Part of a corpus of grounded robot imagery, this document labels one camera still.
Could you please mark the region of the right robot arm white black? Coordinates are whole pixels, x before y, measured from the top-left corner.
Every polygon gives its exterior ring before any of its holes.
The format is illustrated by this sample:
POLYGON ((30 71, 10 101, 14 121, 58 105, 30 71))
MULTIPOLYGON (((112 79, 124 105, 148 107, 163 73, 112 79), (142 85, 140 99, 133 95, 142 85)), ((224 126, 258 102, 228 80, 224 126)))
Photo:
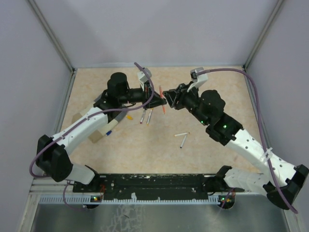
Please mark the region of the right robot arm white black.
POLYGON ((195 87, 180 84, 176 89, 163 91, 169 106, 187 109, 214 141, 226 146, 255 166, 259 173, 250 173, 223 166, 216 174, 216 187, 221 191, 239 188, 266 196, 275 206, 287 210, 302 189, 308 168, 293 165, 263 149, 244 127, 224 112, 225 101, 216 90, 198 93, 195 87))

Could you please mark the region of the white pen yellow end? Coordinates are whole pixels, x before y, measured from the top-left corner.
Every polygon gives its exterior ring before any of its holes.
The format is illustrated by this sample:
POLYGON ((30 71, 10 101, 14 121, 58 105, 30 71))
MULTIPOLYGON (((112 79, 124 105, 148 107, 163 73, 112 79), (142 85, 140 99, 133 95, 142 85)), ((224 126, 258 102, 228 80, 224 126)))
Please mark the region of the white pen yellow end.
POLYGON ((148 115, 148 118, 147 118, 147 122, 146 122, 146 125, 148 126, 149 123, 150 123, 150 120, 151 120, 151 117, 152 117, 152 114, 153 114, 153 108, 150 110, 149 112, 149 115, 148 115))

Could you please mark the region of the magenta marker pen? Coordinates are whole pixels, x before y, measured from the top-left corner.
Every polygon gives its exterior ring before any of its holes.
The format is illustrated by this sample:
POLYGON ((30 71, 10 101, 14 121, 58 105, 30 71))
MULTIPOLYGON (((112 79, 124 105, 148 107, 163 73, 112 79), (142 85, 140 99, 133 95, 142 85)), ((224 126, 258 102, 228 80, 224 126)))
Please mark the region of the magenta marker pen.
POLYGON ((144 119, 145 119, 146 112, 147 112, 147 110, 144 109, 143 112, 142 112, 141 118, 140 118, 140 124, 143 123, 143 121, 144 121, 144 119))

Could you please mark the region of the orange pen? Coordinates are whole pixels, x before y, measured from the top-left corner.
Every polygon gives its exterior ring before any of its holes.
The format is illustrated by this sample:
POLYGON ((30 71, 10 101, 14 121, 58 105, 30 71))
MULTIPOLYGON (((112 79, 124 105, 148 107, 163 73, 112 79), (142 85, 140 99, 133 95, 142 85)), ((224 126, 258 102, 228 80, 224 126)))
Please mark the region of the orange pen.
MULTIPOLYGON (((160 94, 160 98, 164 100, 164 96, 163 96, 163 91, 162 91, 161 85, 159 85, 159 94, 160 94)), ((162 110, 163 110, 164 114, 166 113, 165 104, 166 104, 166 101, 165 101, 165 103, 162 104, 162 110)))

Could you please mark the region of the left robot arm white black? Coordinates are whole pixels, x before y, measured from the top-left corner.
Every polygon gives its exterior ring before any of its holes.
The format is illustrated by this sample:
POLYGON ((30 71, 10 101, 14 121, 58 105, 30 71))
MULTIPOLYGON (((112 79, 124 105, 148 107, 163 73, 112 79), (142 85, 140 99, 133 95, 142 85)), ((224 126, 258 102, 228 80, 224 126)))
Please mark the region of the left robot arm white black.
POLYGON ((127 76, 113 73, 92 107, 68 128, 38 140, 36 165, 56 182, 63 180, 82 183, 91 192, 98 190, 100 179, 88 166, 73 164, 69 158, 74 149, 85 139, 103 137, 126 116, 129 107, 141 103, 143 109, 155 108, 167 102, 151 86, 149 74, 138 72, 139 88, 130 88, 127 76))

